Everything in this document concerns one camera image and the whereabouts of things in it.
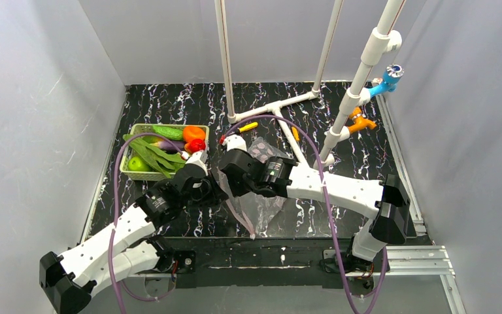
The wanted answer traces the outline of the pale green plastic basket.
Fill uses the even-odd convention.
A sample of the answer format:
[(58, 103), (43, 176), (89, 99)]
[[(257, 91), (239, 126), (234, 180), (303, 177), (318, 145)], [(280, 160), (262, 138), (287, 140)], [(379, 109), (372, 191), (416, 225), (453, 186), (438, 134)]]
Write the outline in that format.
[(130, 142), (122, 153), (118, 169), (133, 181), (160, 181), (171, 178), (186, 161), (180, 150), (192, 154), (199, 145), (209, 147), (209, 127), (185, 124), (134, 124), (122, 139)]

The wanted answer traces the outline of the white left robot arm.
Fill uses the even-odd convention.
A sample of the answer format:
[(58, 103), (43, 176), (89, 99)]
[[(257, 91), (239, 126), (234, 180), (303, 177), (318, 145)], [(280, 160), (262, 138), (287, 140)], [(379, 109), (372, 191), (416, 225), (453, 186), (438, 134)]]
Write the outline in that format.
[(39, 260), (39, 285), (56, 313), (80, 313), (104, 288), (131, 274), (171, 263), (173, 251), (154, 232), (186, 209), (213, 207), (228, 199), (212, 174), (188, 165), (156, 182), (128, 209), (89, 240)]

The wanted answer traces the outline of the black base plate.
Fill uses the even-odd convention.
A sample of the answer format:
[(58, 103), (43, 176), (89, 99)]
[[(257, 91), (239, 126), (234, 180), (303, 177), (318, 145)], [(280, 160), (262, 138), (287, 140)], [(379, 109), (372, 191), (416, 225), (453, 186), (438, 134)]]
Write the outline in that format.
[(181, 258), (178, 288), (343, 287), (330, 238), (166, 237), (163, 242)]

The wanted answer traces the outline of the blue faucet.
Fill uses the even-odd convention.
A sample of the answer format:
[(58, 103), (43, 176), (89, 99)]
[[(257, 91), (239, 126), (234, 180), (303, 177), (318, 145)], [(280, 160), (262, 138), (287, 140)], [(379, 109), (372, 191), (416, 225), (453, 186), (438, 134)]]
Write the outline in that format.
[(393, 92), (404, 73), (404, 68), (401, 65), (391, 64), (387, 66), (383, 73), (382, 81), (378, 85), (368, 89), (370, 98), (386, 92)]

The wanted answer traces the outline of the white faucet pipe stand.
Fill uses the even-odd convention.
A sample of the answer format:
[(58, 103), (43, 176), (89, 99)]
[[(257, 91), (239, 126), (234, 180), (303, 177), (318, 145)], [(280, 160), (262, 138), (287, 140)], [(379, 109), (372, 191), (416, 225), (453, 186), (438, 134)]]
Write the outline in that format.
[(394, 29), (394, 26), (406, 2), (406, 0), (390, 0), (386, 3), (377, 26), (373, 28), (365, 44), (361, 55), (361, 63), (351, 85), (342, 98), (337, 117), (327, 132), (324, 145), (320, 151), (322, 163), (315, 167), (317, 170), (322, 170), (329, 165), (331, 151), (337, 143), (343, 140), (343, 128), (352, 111), (360, 105), (362, 90), (373, 67), (379, 63), (383, 55), (396, 52), (401, 48), (403, 40), (401, 34)]

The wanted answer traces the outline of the purple eggplant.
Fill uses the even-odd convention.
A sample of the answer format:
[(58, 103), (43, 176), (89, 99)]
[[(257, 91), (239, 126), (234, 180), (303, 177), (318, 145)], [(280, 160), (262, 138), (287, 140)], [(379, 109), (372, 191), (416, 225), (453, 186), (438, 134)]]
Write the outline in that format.
[(157, 147), (161, 150), (164, 150), (165, 152), (168, 153), (175, 153), (178, 152), (179, 150), (185, 151), (185, 145), (186, 143), (183, 141), (165, 141), (160, 139), (159, 141), (156, 141), (155, 143), (151, 143), (152, 146)]

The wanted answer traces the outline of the orange faucet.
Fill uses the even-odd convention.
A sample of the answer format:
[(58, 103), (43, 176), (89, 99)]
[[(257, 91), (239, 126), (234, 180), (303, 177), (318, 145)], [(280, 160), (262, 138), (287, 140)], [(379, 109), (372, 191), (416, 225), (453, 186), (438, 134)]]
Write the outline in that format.
[(357, 133), (365, 128), (373, 130), (377, 127), (377, 124), (372, 120), (367, 119), (360, 107), (355, 107), (352, 113), (348, 116), (353, 124), (348, 126), (348, 131), (350, 134)]

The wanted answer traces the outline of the green apple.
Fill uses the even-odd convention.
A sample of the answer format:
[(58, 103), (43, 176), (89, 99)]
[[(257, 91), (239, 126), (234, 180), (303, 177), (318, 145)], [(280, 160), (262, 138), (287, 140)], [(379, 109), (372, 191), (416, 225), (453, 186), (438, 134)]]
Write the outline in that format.
[(134, 172), (151, 172), (152, 168), (140, 157), (133, 156), (128, 160), (127, 168)]

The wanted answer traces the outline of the green cucumber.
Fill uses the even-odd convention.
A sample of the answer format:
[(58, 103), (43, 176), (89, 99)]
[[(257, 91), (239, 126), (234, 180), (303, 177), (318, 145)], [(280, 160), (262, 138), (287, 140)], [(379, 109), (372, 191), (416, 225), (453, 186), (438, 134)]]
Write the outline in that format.
[(172, 128), (172, 127), (164, 126), (164, 125), (156, 125), (156, 126), (153, 126), (152, 129), (156, 134), (161, 135), (169, 140), (172, 140), (172, 141), (183, 141), (184, 140), (182, 129)]

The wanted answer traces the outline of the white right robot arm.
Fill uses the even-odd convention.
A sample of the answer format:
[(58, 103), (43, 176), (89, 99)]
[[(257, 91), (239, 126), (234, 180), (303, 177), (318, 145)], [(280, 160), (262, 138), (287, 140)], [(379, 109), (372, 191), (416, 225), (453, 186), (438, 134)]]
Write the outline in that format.
[(219, 163), (235, 197), (253, 192), (266, 198), (323, 201), (363, 215), (367, 222), (354, 236), (349, 253), (371, 262), (386, 245), (407, 241), (410, 198), (397, 175), (362, 180), (319, 171), (283, 157), (261, 162), (241, 149), (229, 150)]

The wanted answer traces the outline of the green leafy vegetable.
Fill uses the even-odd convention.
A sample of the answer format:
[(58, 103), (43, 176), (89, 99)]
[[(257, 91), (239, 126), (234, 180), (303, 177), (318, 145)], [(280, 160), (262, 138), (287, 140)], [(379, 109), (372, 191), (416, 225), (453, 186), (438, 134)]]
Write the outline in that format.
[[(129, 171), (127, 163), (133, 156), (140, 156), (152, 168), (152, 171)], [(152, 146), (144, 137), (138, 137), (128, 144), (120, 162), (120, 170), (133, 181), (160, 181), (171, 178), (185, 164), (186, 161), (179, 152), (165, 152)]]

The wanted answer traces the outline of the yellow handled screwdriver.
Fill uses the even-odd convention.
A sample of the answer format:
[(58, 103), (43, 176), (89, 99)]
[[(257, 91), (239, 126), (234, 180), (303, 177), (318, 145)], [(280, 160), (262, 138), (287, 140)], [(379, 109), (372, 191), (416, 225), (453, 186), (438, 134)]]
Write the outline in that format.
[(241, 126), (241, 127), (237, 128), (237, 130), (235, 131), (235, 133), (239, 135), (239, 134), (242, 134), (244, 132), (253, 130), (256, 127), (258, 127), (258, 123), (257, 122), (252, 122), (252, 123), (249, 123), (249, 124), (246, 124), (244, 126)]

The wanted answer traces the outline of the red apple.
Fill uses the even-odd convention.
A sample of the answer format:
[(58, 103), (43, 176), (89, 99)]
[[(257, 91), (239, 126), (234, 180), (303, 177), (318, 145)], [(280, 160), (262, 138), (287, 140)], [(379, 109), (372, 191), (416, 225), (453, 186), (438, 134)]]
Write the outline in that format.
[(207, 145), (206, 145), (205, 141), (200, 138), (193, 139), (184, 145), (185, 151), (190, 154), (199, 152), (201, 150), (206, 150), (206, 148), (207, 148)]

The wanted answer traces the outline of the clear zip top bag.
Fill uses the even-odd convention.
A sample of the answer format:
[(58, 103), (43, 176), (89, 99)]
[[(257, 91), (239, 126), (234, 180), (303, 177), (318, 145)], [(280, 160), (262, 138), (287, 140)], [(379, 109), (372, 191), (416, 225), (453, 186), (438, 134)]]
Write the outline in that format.
[(250, 237), (255, 238), (266, 230), (268, 223), (282, 209), (288, 197), (287, 186), (292, 182), (289, 179), (290, 170), (295, 166), (295, 162), (262, 138), (255, 140), (250, 146), (247, 145), (247, 153), (262, 163), (257, 179), (258, 189), (255, 192), (233, 196), (219, 164), (218, 170), (220, 186), (229, 196), (229, 209), (248, 230)]

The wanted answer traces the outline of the white pvc pipe frame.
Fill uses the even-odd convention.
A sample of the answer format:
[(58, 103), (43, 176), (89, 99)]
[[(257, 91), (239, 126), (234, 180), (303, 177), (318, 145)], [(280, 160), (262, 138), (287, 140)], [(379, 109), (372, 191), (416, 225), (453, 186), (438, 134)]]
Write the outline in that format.
[(265, 105), (262, 105), (261, 107), (251, 109), (243, 113), (237, 113), (235, 110), (235, 102), (233, 96), (233, 80), (231, 75), (231, 64), (229, 55), (226, 2), (221, 0), (215, 0), (214, 5), (216, 11), (216, 22), (218, 29), (218, 38), (220, 42), (220, 53), (222, 59), (224, 89), (226, 95), (227, 119), (230, 124), (235, 124), (252, 116), (257, 116), (265, 113), (281, 117), (282, 116), (281, 110), (283, 107), (318, 98), (320, 94), (320, 85), (322, 81), (322, 76), (324, 74), (324, 69), (326, 68), (327, 59), (329, 56), (329, 52), (331, 50), (333, 37), (335, 34), (335, 30), (337, 28), (337, 23), (339, 21), (339, 16), (341, 14), (343, 4), (344, 4), (343, 0), (334, 1), (328, 29), (326, 32), (326, 37), (324, 40), (324, 45), (322, 48), (320, 61), (318, 64), (316, 76), (314, 79), (314, 84), (311, 91), (285, 100), (267, 103)]

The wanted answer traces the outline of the aluminium rail frame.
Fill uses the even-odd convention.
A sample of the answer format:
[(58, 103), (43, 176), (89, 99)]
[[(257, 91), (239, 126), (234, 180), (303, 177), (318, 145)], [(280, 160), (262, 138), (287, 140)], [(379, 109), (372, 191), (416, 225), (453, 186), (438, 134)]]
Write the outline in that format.
[[(409, 223), (409, 229), (414, 230), (419, 239), (427, 240), (428, 231), (403, 161), (401, 147), (395, 135), (386, 96), (376, 96), (376, 103), (378, 106), (377, 112), (382, 121), (382, 128), (387, 137), (388, 146), (392, 151), (395, 171), (398, 173), (402, 183), (405, 185), (405, 190), (410, 196), (411, 205), (409, 211), (411, 222)], [(414, 239), (410, 238), (404, 245), (389, 246), (387, 248), (387, 255), (388, 271), (385, 278), (391, 275), (409, 277), (437, 276), (441, 281), (446, 306), (450, 312), (466, 312), (459, 288), (456, 284), (455, 271), (445, 246), (434, 245), (433, 243), (415, 245)]]

